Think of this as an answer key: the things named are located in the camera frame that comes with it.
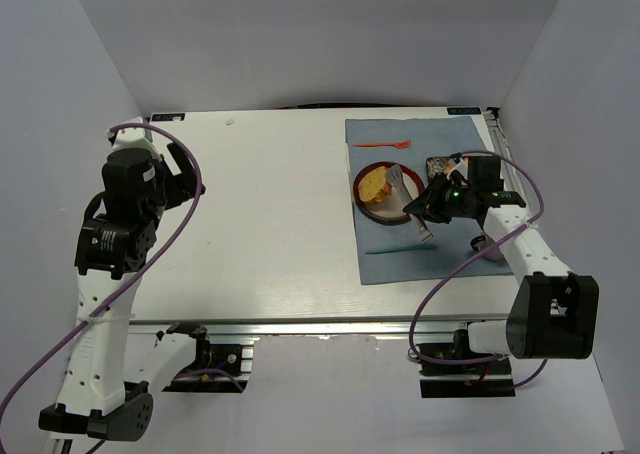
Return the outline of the orange plastic fork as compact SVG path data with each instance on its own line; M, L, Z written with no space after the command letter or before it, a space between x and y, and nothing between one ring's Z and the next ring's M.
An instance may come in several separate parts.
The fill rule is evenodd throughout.
M399 141L399 142L369 142L369 143L354 143L353 147L356 148L394 148L394 149L408 149L411 147L411 141Z

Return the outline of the aluminium table front rail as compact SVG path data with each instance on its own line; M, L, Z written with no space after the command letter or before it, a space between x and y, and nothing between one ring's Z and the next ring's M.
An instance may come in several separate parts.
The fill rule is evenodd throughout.
M407 336L409 321L344 322L260 322L260 323L202 323L211 336L332 336L332 335L399 335ZM416 335L448 334L467 327L471 322L453 319L419 321ZM165 331L167 323L132 322L130 334L155 334Z

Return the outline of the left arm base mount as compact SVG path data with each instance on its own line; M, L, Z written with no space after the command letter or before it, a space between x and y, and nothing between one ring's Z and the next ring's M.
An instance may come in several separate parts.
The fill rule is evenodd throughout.
M222 394L241 393L252 370L253 346L212 344L211 359L202 374L173 380L164 392Z

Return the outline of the blue cloth placemat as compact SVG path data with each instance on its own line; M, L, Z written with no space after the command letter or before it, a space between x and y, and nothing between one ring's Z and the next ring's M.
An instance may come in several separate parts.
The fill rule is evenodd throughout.
M345 121L349 155L349 177L365 166L389 161L413 172L405 181L415 177L427 182L426 160L448 156L466 150L491 150L493 144L482 136L471 116L440 119L371 119ZM356 148L354 143L411 141L408 149ZM474 251L470 241L482 234L472 219L454 219L449 224L428 225L433 233L429 243L437 250L366 255L376 248L415 245L420 243L418 231L410 220L399 225L382 225L365 217L353 204L353 219L357 245L359 275L364 285L432 280L446 277Z

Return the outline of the seeded bread slice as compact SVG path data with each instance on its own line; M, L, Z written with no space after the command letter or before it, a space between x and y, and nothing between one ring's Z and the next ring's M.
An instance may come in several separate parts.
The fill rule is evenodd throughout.
M359 199L366 205L377 205L391 195L392 186L387 180L388 168L376 167L368 171L357 183Z

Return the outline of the red rimmed round plate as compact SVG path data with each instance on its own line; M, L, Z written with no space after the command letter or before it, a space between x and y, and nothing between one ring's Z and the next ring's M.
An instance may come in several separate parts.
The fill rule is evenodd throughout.
M397 191L392 188L391 195L377 205L366 205L359 199L357 192L357 183L370 170L376 167L386 166L388 169L394 162L380 161L369 164L362 168L352 181L353 201L358 210L370 220L382 225L399 225L410 221L409 215L406 214L404 204L401 201Z

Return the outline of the teal plastic knife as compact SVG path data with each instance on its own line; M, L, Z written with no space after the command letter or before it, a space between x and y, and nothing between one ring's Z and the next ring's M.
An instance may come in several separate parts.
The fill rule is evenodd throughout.
M401 252L429 251L429 250L437 250L437 249L438 249L437 245L433 243L426 243L426 244L415 244L415 245L370 249L365 251L365 254L366 255L383 255L383 254L392 254L392 253L401 253Z

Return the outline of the black patterned square plate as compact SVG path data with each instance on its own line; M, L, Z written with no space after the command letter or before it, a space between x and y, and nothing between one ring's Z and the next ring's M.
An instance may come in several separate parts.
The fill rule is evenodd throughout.
M448 167L448 160L451 157L429 157L426 160L426 172L428 181L433 181L438 175L443 174L446 177L445 169ZM473 184L480 179L500 179L501 178L501 160L495 156L472 155L468 157L468 179L464 184Z

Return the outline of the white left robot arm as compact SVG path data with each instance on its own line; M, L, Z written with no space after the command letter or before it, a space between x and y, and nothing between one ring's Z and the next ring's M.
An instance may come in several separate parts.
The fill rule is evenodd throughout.
M156 248L163 214L206 188L188 148L168 132L130 121L107 131L103 189L87 206L77 241L77 332L57 400L38 426L59 436L134 442L151 420L154 397L209 354L201 327L173 327L133 370L124 368L133 301L142 276L177 240L180 223Z

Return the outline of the orange striped croissant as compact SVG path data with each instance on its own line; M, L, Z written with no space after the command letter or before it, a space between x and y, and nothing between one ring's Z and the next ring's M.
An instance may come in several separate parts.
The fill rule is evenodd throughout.
M445 169L448 179L458 179L466 182L468 179L468 157L451 157L448 160L448 167Z

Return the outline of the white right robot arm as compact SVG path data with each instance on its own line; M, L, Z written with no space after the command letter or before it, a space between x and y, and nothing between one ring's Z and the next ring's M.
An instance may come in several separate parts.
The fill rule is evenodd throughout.
M427 161L428 185L404 209L436 224L473 219L486 245L453 270L458 275L476 261L500 252L518 283L503 321L470 323L459 341L460 354L440 358L418 353L432 364L470 366L504 357L586 359L593 349L599 286L563 263L537 229L544 202L530 212L516 191L504 186L503 155L470 150Z

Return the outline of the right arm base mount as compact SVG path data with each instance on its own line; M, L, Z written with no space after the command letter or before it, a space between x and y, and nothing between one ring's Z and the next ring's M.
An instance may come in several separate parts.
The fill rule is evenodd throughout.
M490 363L441 365L420 359L411 349L408 349L407 357L419 366L419 387L423 399L515 396L512 368L507 358Z

